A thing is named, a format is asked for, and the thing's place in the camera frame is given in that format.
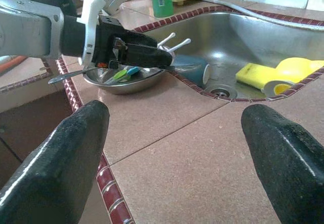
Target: countertop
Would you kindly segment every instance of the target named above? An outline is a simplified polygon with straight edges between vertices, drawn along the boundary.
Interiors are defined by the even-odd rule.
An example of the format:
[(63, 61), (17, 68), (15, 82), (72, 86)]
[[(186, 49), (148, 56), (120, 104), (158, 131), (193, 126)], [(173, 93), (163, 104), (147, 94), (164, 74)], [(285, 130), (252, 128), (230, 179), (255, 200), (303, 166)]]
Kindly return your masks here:
[[(249, 9), (324, 20), (324, 12), (230, 0)], [(212, 6), (191, 2), (176, 13)], [(123, 4), (115, 15), (131, 29), (157, 21), (149, 0)], [(64, 57), (68, 71), (80, 69)], [(279, 223), (259, 181), (240, 126), (251, 103), (198, 94), (170, 74), (134, 95), (111, 95), (72, 79), (85, 104), (105, 103), (110, 124), (104, 154), (137, 223)], [(324, 77), (292, 96), (263, 102), (324, 143)]]

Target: stainless steel sink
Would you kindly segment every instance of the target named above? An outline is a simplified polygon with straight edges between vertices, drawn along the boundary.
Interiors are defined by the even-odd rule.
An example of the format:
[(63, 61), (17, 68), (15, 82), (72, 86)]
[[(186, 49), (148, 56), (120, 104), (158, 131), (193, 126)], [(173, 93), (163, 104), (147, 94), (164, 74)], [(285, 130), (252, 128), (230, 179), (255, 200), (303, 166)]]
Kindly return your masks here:
[(212, 67), (206, 90), (231, 98), (265, 98), (258, 89), (236, 82), (235, 74), (247, 63), (276, 67), (289, 57), (324, 59), (324, 33), (289, 28), (228, 12), (199, 15), (146, 34), (158, 41), (176, 32), (168, 46), (185, 38), (192, 43), (177, 54), (200, 56)]

